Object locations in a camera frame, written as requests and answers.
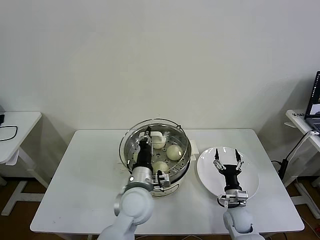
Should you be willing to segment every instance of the floor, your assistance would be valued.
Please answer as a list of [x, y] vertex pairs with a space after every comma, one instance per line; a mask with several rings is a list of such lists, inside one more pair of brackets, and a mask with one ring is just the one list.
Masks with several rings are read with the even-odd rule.
[[[6, 179], [7, 186], [0, 186], [0, 209], [2, 210], [11, 194], [18, 185], [17, 180]], [[320, 191], [311, 186], [312, 177], [299, 179], [303, 183], [309, 194], [312, 196], [315, 203], [320, 208]], [[36, 180], [30, 180], [24, 189], [25, 193], [44, 193], [46, 189]], [[290, 196], [298, 196], [299, 193], [293, 184], [287, 187]], [[12, 210], [10, 216], [0, 216], [0, 239], [3, 240], [61, 240], [55, 234], [35, 233], [29, 228], [31, 221], [37, 211], [39, 202], [18, 202]], [[309, 223], [313, 228], [320, 227], [320, 219], [315, 219], [306, 205], [298, 205], [296, 207], [299, 214]], [[286, 233], [288, 240], [316, 240], [317, 236], [305, 224], [305, 229], [301, 232], [288, 232]], [[145, 236], [139, 238], [141, 240], [182, 240], [186, 236]], [[200, 236], [203, 240], [230, 240], [228, 235], [210, 235]], [[196, 240], [195, 237], [188, 237], [187, 240]], [[277, 233], [272, 236], [272, 240], [285, 240], [286, 237], [283, 233]]]

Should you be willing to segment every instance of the laptop screen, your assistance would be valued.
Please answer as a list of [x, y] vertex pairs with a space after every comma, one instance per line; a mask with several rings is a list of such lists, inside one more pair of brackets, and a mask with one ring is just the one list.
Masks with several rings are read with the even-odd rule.
[[316, 73], [313, 89], [305, 117], [320, 116], [320, 71]]

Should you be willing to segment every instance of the table leg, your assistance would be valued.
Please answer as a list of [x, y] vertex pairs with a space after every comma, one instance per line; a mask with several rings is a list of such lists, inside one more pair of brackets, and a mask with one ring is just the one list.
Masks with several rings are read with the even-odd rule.
[[314, 180], [311, 183], [312, 187], [316, 188], [316, 187], [320, 187], [320, 177], [318, 177], [316, 180]]
[[26, 170], [47, 189], [50, 183], [50, 178], [37, 166], [37, 164], [21, 147], [19, 147], [19, 157], [25, 163]]
[[4, 180], [2, 177], [0, 177], [0, 186], [5, 186], [7, 185], [7, 181]]
[[41, 202], [45, 194], [44, 193], [22, 193], [26, 185], [27, 185], [27, 181], [19, 182], [18, 186], [15, 188], [9, 201], [6, 203], [3, 211], [1, 212], [2, 216], [9, 216], [17, 201]]
[[294, 205], [306, 204], [310, 211], [312, 212], [314, 218], [320, 219], [320, 210], [312, 200], [311, 196], [309, 195], [307, 189], [304, 187], [302, 183], [295, 183], [294, 186], [301, 194], [301, 196], [292, 196], [291, 200]]

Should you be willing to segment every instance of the black cable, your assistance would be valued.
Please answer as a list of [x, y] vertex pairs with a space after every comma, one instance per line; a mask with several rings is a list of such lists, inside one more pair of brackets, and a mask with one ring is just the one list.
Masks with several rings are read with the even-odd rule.
[[280, 161], [276, 161], [276, 160], [272, 160], [271, 162], [275, 162], [275, 163], [277, 163], [277, 164], [282, 164]]
[[[221, 204], [221, 202], [219, 201], [219, 198], [218, 198], [218, 197], [216, 198], [216, 201], [217, 201], [217, 203], [218, 203], [221, 207], [223, 207], [223, 208], [225, 207], [224, 205]], [[236, 207], [239, 207], [240, 204], [241, 204], [241, 202], [238, 201], [238, 204], [237, 204], [237, 205], [228, 206], [228, 209], [234, 209], [234, 208], [236, 208]]]
[[286, 156], [286, 160], [288, 159], [288, 157], [290, 156], [290, 154], [296, 149], [296, 147], [299, 145], [299, 143], [302, 141], [302, 139], [304, 139], [304, 137], [309, 133], [309, 132], [311, 132], [311, 130], [310, 131], [307, 131], [303, 136], [302, 136], [302, 138], [298, 141], [298, 143], [294, 146], [294, 148], [291, 150], [291, 152], [289, 152], [289, 154]]
[[4, 129], [4, 128], [15, 128], [15, 133], [13, 137], [7, 138], [7, 139], [0, 139], [0, 142], [4, 142], [4, 141], [8, 141], [11, 139], [14, 139], [15, 136], [17, 136], [17, 132], [18, 132], [18, 126], [0, 126], [0, 129]]

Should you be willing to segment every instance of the white wall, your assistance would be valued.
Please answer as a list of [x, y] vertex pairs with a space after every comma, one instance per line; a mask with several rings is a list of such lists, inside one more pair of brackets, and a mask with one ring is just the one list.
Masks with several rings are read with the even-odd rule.
[[0, 104], [44, 114], [51, 174], [60, 136], [153, 117], [252, 128], [282, 158], [300, 136], [285, 112], [306, 107], [320, 68], [319, 9], [317, 0], [3, 0]]

